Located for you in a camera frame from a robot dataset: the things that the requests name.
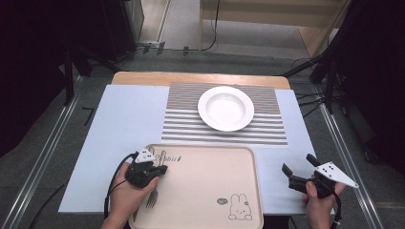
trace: striped mat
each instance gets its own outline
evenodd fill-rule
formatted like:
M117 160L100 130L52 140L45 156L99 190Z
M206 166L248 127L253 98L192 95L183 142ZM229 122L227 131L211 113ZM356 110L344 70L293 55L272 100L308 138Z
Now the striped mat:
M288 141L274 89L268 87L227 85L241 90L253 102L255 114L242 130L221 132L203 122L198 112L200 97L207 90L224 85L170 85L166 105L162 143L221 144L254 147L287 147Z

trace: beige tray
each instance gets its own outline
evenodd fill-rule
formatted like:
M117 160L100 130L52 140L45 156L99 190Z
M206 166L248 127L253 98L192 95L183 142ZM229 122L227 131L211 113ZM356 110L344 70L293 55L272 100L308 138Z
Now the beige tray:
M158 159L161 151L166 152L164 164L168 170L160 177L157 203L146 208L146 197L138 213L129 218L132 228L263 227L255 160L250 149L150 146Z

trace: bunny cartoon print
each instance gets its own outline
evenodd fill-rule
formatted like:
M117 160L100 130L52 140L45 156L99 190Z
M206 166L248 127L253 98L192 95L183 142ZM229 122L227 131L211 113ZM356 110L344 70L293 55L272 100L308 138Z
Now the bunny cartoon print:
M234 194L230 199L229 219L252 220L249 202L245 194Z

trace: metal rail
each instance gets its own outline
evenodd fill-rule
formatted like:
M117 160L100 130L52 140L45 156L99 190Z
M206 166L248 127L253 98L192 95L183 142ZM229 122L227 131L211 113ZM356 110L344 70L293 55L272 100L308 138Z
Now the metal rail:
M318 90L316 86L312 85L312 87L316 93L320 92L320 90ZM364 184L363 179L361 178L357 167L352 159L352 154L349 151L346 142L340 133L334 115L328 112L328 109L324 104L321 105L321 111L330 130L330 134L333 137L337 152L339 153L343 165L345 166L346 173L350 177L352 177L352 179L354 179L360 186L358 189L354 189L354 193L357 196L357 200L360 204L361 209L363 210L366 221L369 223L369 227L383 229L383 223L377 213L373 200L370 197L369 191L367 190L367 187Z
M72 102L63 108L59 118L56 121L56 124L53 126L53 130L48 137L47 142L45 143L44 148L38 156L38 159L34 163L30 174L28 175L24 185L18 191L16 199L13 206L10 209L9 214L6 217L5 222L3 223L2 229L13 229L17 228L18 224L21 221L21 218L24 216L24 213L30 204L33 193L36 190L36 187L39 184L51 158L53 151L65 130L65 127L72 115L75 105L79 98L81 91L83 79L79 76L75 82L75 91L76 94L72 99Z

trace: hand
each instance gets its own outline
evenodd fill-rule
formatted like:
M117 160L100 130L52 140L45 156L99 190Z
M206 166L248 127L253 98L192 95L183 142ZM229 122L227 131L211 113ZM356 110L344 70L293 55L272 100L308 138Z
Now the hand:
M335 203L334 195L327 198L318 198L315 184L307 182L307 195L303 195L303 201L307 204L307 222L311 229L329 229L330 211ZM340 195L345 189L343 183L336 183L334 192Z
M113 187L125 180L130 163L122 164ZM122 228L131 214L135 213L143 199L158 185L159 177L153 178L149 184L140 189L129 182L123 182L110 195L110 215L104 220L101 228Z

